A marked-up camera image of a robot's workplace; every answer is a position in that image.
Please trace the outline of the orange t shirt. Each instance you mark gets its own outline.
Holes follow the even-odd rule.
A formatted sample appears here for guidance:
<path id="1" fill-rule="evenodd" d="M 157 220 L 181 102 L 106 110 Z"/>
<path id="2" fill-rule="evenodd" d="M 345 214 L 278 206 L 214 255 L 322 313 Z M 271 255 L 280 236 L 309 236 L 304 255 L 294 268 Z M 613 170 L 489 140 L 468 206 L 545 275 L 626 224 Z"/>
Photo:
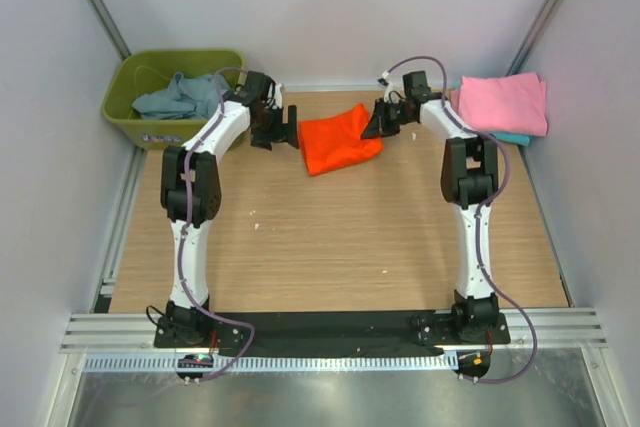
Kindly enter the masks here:
<path id="1" fill-rule="evenodd" d="M 379 138 L 362 139 L 370 115 L 363 104 L 333 117 L 298 124 L 300 151 L 307 172 L 318 176 L 367 162 L 384 147 Z"/>

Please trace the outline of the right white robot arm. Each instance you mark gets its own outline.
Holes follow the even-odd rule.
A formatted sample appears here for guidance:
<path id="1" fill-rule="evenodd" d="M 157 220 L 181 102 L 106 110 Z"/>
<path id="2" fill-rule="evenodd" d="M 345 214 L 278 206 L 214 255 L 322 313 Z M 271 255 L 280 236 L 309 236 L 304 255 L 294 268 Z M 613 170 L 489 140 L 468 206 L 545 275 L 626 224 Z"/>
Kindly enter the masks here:
<path id="1" fill-rule="evenodd" d="M 499 163 L 494 142 L 472 131 L 453 110 L 446 92 L 434 92 L 423 71 L 403 76 L 404 91 L 383 73 L 384 94 L 374 103 L 363 140 L 396 135 L 403 125 L 418 123 L 444 140 L 440 188 L 454 210 L 460 269 L 450 313 L 452 335 L 464 343 L 488 339 L 498 325 L 499 303 L 492 285 L 489 221 L 499 190 Z"/>

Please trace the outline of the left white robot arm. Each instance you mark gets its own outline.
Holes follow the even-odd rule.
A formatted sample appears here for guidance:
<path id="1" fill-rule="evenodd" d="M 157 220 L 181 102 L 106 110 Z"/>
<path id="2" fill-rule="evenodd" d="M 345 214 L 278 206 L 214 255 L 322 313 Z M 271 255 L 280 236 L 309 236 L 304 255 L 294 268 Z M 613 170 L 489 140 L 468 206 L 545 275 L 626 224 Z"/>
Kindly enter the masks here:
<path id="1" fill-rule="evenodd" d="M 160 203 L 174 240 L 174 280 L 155 321 L 156 347 L 200 347 L 212 339 L 218 320 L 209 311 L 206 270 L 209 231 L 222 203 L 219 163 L 245 132 L 253 147 L 299 146 L 297 107 L 285 107 L 283 86 L 262 72 L 248 71 L 239 86 L 218 93 L 211 119 L 163 152 Z"/>

